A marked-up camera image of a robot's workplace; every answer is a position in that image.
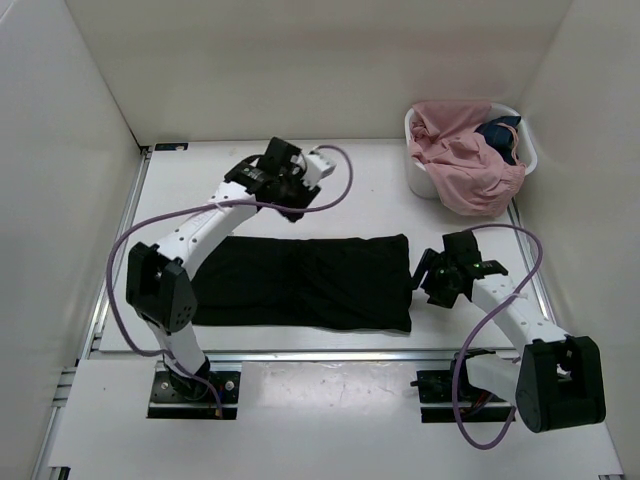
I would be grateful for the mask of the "black trousers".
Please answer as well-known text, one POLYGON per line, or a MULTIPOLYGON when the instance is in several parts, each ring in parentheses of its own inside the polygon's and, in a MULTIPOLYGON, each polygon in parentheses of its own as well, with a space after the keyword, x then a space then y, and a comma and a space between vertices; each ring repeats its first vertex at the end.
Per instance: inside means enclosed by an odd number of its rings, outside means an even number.
POLYGON ((412 329, 409 242, 232 236, 192 286, 198 326, 296 326, 336 331, 412 329))

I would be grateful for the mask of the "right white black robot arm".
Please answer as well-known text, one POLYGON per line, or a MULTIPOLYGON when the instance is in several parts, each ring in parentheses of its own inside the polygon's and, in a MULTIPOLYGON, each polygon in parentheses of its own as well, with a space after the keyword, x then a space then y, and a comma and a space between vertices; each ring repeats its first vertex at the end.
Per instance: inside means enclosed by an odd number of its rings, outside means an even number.
POLYGON ((429 303, 453 307, 464 296, 485 313, 517 352, 517 362, 465 342, 455 355, 451 398, 470 400, 482 390, 515 408, 534 433, 599 424, 606 417, 600 350, 546 319, 508 270, 477 254, 426 250, 413 275, 429 303))

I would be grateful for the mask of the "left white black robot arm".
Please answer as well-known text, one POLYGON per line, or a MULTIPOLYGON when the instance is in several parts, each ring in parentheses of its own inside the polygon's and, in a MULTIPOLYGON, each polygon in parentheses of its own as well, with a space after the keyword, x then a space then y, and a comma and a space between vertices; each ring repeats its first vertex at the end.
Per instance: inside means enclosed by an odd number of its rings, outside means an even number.
POLYGON ((323 154, 287 148, 274 156, 242 160, 206 202, 152 245, 134 245, 128 256, 126 301, 145 321, 163 351, 172 387, 198 401, 210 390, 210 363, 193 329, 198 301, 192 281, 206 258, 256 215, 262 204, 281 206, 295 222, 319 194, 336 164, 323 154))

